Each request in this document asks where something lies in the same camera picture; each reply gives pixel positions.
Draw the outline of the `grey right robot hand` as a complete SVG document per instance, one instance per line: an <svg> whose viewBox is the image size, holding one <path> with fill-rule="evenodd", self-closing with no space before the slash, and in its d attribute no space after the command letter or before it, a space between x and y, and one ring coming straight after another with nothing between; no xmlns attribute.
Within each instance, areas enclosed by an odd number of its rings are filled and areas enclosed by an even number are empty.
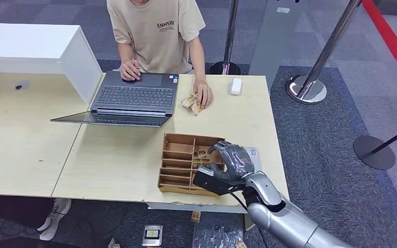
<svg viewBox="0 0 397 248"><path fill-rule="evenodd" d="M216 178L239 181L245 175L254 173L254 164L249 157L248 152L241 146L232 144L227 141L218 141L207 150L212 154L217 150L226 166L226 171L220 170L216 163L210 163L210 169Z"/></svg>

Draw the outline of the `person's right hand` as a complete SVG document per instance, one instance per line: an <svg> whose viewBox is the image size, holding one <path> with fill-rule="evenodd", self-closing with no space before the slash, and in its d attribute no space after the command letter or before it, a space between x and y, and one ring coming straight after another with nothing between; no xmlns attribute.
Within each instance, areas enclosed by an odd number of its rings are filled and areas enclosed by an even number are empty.
<svg viewBox="0 0 397 248"><path fill-rule="evenodd" d="M125 81L138 81L140 80L141 72L140 65L137 60L123 61L120 66L121 78Z"/></svg>

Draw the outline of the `person's left hand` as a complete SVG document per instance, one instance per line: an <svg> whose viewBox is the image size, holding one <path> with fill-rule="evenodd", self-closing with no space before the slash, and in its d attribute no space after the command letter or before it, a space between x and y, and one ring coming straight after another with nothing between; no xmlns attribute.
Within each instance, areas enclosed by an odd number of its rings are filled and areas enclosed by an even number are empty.
<svg viewBox="0 0 397 248"><path fill-rule="evenodd" d="M195 79L193 84L194 93L197 96L197 103L201 109L206 109L213 101L213 93L211 87L206 80Z"/></svg>

